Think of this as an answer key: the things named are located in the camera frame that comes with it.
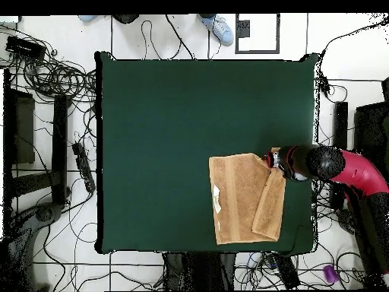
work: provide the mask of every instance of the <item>black bag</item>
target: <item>black bag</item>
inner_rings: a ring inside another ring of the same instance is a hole
[[[121,24],[130,24],[139,14],[114,14],[113,17]]]

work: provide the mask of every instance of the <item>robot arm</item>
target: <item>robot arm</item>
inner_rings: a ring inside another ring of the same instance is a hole
[[[360,154],[326,146],[289,146],[266,157],[269,167],[279,167],[287,179],[319,179],[346,185],[346,197],[356,215],[372,222],[375,256],[382,275],[389,273],[389,187],[374,165]]]

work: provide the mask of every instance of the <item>shoe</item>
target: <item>shoe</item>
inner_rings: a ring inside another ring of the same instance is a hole
[[[83,22],[92,21],[97,16],[78,16],[78,18]]]
[[[231,28],[226,23],[226,19],[219,17],[219,15],[212,18],[199,17],[205,27],[211,31],[224,46],[232,45],[234,42],[234,35]]]

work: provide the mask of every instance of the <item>towel label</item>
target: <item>towel label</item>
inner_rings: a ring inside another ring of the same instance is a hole
[[[216,185],[213,185],[213,206],[215,207],[216,214],[219,214],[222,210],[219,204],[219,193],[220,190],[217,188]]]

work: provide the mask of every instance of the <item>black frame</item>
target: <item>black frame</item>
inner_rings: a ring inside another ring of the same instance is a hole
[[[52,170],[45,173],[26,175],[14,178],[12,165],[14,164],[16,149],[14,146],[17,134],[16,124],[17,96],[11,89],[11,72],[4,72],[4,120],[3,120],[3,227],[4,235],[11,232],[12,199],[29,192],[35,192],[52,187],[52,201],[65,205],[69,195],[67,188],[67,149],[68,149],[68,98],[58,96],[54,103],[53,134],[52,134]]]

